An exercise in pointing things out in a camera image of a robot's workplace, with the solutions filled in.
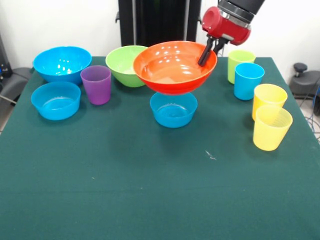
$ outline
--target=green bowl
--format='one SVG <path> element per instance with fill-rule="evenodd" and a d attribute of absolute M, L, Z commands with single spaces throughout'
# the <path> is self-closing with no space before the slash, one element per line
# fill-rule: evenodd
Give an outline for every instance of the green bowl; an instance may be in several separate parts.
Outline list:
<path fill-rule="evenodd" d="M 145 85 L 134 71 L 134 60 L 146 46 L 123 46 L 111 51 L 105 58 L 105 63 L 113 76 L 123 85 L 137 88 Z"/>

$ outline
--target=white wall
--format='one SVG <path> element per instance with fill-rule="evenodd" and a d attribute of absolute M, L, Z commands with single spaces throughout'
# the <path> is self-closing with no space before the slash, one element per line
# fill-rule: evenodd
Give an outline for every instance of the white wall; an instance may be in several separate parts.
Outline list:
<path fill-rule="evenodd" d="M 0 0 L 0 33 L 13 68 L 56 46 L 106 56 L 121 46 L 117 0 Z"/>
<path fill-rule="evenodd" d="M 216 5 L 216 0 L 202 0 L 201 16 Z M 319 7 L 319 0 L 265 0 L 252 21 L 249 39 L 240 46 L 228 45 L 224 56 L 230 50 L 245 49 L 258 57 L 272 57 L 286 81 L 294 73 L 296 62 L 306 63 L 310 70 L 320 70 Z M 206 41 L 206 33 L 199 25 L 197 42 Z"/>
<path fill-rule="evenodd" d="M 286 80 L 295 62 L 319 69 L 320 3 L 307 4 L 314 7 L 304 8 L 301 0 L 265 0 L 248 41 L 238 47 L 228 45 L 224 55 L 241 48 L 258 57 L 273 57 Z M 201 16 L 212 5 L 217 0 L 202 0 Z M 106 56 L 121 46 L 117 11 L 118 0 L 0 0 L 0 32 L 12 67 L 31 66 L 38 53 L 61 45 Z M 200 25 L 197 41 L 207 41 Z"/>

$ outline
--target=blue bowl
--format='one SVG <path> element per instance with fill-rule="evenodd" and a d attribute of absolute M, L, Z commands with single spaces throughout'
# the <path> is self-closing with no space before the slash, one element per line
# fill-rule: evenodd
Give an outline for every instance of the blue bowl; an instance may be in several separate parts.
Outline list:
<path fill-rule="evenodd" d="M 76 46 L 59 46 L 40 53 L 33 61 L 34 69 L 47 82 L 81 84 L 80 73 L 91 64 L 91 54 Z"/>
<path fill-rule="evenodd" d="M 164 95 L 155 93 L 150 99 L 155 120 L 167 128 L 180 128 L 193 118 L 198 101 L 191 93 L 183 95 Z"/>
<path fill-rule="evenodd" d="M 80 105 L 80 88 L 71 82 L 57 81 L 38 87 L 31 102 L 45 119 L 62 120 L 74 115 Z"/>

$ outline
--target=orange bowl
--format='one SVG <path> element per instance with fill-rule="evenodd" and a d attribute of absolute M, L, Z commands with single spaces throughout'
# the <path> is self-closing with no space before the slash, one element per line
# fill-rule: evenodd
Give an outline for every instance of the orange bowl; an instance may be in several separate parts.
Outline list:
<path fill-rule="evenodd" d="M 192 92 L 214 70 L 217 55 L 211 50 L 205 66 L 198 60 L 205 46 L 192 41 L 168 41 L 148 47 L 133 62 L 136 75 L 152 90 L 168 95 Z"/>

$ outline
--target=robotic arm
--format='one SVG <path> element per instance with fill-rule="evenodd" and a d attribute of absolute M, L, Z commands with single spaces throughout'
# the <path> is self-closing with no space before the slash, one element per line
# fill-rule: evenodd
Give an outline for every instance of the robotic arm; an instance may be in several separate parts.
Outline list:
<path fill-rule="evenodd" d="M 198 61 L 203 67 L 210 50 L 217 54 L 225 44 L 243 44 L 251 33 L 250 23 L 258 13 L 265 0 L 220 0 L 218 6 L 210 7 L 202 19 L 202 29 L 206 31 L 208 40 Z"/>

